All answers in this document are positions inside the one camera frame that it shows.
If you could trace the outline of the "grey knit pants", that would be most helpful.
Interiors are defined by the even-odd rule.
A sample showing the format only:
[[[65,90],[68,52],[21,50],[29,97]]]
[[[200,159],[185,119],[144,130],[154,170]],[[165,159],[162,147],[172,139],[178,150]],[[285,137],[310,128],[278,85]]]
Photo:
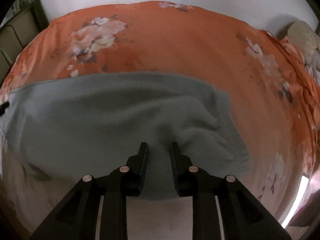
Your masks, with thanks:
[[[1,131],[26,171],[76,183],[108,175],[146,142],[142,198],[174,199],[169,148],[177,142],[209,174],[242,176],[250,157],[226,92],[182,75],[92,74],[13,90]]]

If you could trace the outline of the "orange floral bed sheet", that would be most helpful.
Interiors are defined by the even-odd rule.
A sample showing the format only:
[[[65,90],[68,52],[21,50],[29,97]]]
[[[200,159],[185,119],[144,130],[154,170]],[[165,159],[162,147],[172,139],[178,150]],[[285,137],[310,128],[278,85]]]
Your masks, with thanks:
[[[164,73],[226,92],[249,171],[237,176],[283,222],[303,174],[318,163],[319,86],[299,50],[245,22],[168,2],[103,5],[51,22],[18,55],[1,86],[92,74]],[[28,239],[75,185],[30,175],[1,131],[1,205]],[[190,239],[191,198],[129,200],[131,239]]]

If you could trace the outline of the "beige rumpled blanket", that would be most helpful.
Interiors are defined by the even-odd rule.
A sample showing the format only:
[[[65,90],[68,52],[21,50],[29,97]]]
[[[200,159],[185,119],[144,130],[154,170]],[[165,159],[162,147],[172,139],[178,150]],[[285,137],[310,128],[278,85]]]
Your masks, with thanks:
[[[319,85],[319,36],[304,21],[294,22],[286,36],[301,51],[307,72]]]

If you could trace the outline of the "metal bed frame headboard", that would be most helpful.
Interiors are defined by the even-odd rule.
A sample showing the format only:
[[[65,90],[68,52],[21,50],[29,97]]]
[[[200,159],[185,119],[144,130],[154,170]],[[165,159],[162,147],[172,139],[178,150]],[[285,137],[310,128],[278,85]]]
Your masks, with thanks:
[[[1,81],[19,53],[48,25],[41,0],[1,0]]]

